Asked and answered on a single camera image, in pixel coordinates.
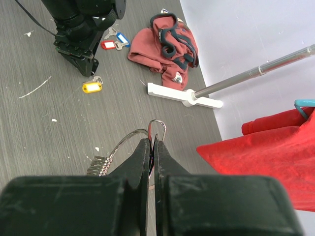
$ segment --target white plastic base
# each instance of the white plastic base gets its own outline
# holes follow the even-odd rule
[[[153,83],[148,83],[148,95],[180,101],[186,107],[199,105],[203,107],[217,109],[223,106],[223,102],[220,100],[213,100],[207,97],[195,98],[193,93],[194,90],[192,89],[188,89],[186,91],[179,91],[176,89],[163,87]]]

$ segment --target red clothing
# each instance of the red clothing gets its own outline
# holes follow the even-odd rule
[[[198,66],[198,49],[192,33],[184,23],[177,21],[174,14],[157,15],[151,21],[152,27],[142,29],[133,39],[128,59],[150,67],[153,72],[163,73],[163,86],[184,90],[188,82],[188,67]],[[161,35],[163,30],[166,30],[165,35]],[[163,39],[168,46],[161,44]],[[187,46],[184,39],[188,39],[192,47]]]
[[[274,177],[296,209],[315,211],[315,112],[303,119],[297,110],[257,119],[243,125],[247,135],[197,152],[220,174]]]

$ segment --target white wall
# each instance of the white wall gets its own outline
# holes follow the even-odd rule
[[[199,47],[206,85],[315,43],[314,0],[181,0]],[[315,98],[315,57],[210,95],[222,139],[241,136],[244,122],[294,109],[295,99]],[[315,213],[297,211],[315,236]]]

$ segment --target black cable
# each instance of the black cable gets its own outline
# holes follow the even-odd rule
[[[46,30],[47,32],[49,32],[50,34],[52,34],[53,36],[56,36],[54,33],[50,32],[49,30],[47,30],[44,26],[42,26],[35,18],[34,16],[32,16],[23,6],[22,4],[20,4],[20,2],[18,0],[15,0],[16,3],[23,9],[23,11],[30,17],[30,19],[37,24],[39,27],[41,27],[43,30]]]

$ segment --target metal pole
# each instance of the metal pole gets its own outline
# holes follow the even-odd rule
[[[249,80],[251,78],[255,78],[255,77],[264,75],[264,74],[268,73],[269,71],[278,69],[278,68],[285,66],[285,65],[289,65],[289,64],[294,63],[298,60],[302,60],[304,58],[310,57],[314,54],[315,54],[315,44],[313,44],[309,47],[303,48],[303,49],[296,51],[294,53],[291,53],[289,55],[286,55],[282,58],[273,60],[269,63],[255,67],[251,70],[245,71],[241,74],[230,77],[226,80],[223,80],[219,83],[216,83],[214,85],[203,88],[199,91],[196,91],[194,93],[194,96],[195,96],[195,98],[203,97],[205,95],[219,91],[221,89],[225,89],[227,87],[239,84],[239,83],[246,81],[246,80]]]

